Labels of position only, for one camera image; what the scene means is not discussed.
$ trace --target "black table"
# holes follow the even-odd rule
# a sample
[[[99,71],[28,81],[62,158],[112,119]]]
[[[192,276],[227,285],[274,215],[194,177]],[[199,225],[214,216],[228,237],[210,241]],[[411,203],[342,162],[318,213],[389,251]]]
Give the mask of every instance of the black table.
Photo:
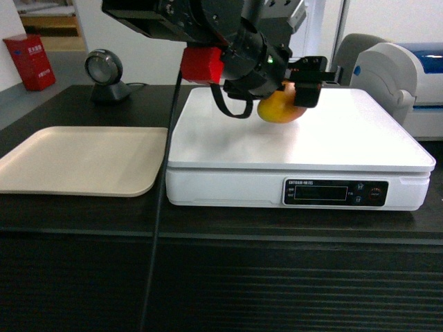
[[[183,86],[179,109],[191,86]],[[165,127],[172,86],[97,107],[72,86],[0,132]],[[423,142],[443,160],[441,142]],[[414,212],[163,205],[153,331],[442,331],[443,166]],[[0,196],[0,331],[135,331],[154,190]]]

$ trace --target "dark countertop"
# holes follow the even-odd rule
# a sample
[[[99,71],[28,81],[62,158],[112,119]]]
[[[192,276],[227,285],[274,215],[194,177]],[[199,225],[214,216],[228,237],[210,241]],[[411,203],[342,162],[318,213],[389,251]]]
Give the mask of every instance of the dark countertop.
[[[182,86],[179,109],[191,86]],[[71,86],[0,131],[4,156],[50,126],[166,126],[173,86],[146,86],[117,106],[95,107],[91,86]],[[443,143],[423,142],[437,159],[424,205],[414,212],[181,207],[165,200],[161,235],[214,239],[443,244]],[[146,237],[154,190],[135,198],[0,195],[0,231]]]

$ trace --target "blue printer lid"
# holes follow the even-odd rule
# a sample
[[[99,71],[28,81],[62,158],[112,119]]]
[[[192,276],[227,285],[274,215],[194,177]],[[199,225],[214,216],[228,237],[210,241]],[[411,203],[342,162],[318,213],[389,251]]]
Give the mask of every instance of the blue printer lid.
[[[422,63],[426,74],[443,73],[443,44],[442,43],[409,43],[398,44],[412,52]]]

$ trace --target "red fire extinguisher box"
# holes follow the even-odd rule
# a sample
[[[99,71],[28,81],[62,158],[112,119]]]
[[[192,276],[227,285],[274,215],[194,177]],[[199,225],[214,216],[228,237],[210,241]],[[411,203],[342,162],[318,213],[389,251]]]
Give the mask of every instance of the red fire extinguisher box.
[[[17,35],[3,41],[27,90],[41,91],[55,83],[55,76],[38,35]]]

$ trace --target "scale button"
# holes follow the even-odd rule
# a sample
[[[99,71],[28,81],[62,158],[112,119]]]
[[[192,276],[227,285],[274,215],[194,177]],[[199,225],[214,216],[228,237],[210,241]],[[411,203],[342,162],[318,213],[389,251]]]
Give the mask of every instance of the scale button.
[[[369,191],[369,199],[371,201],[378,201],[383,195],[383,191],[380,188],[372,188]]]

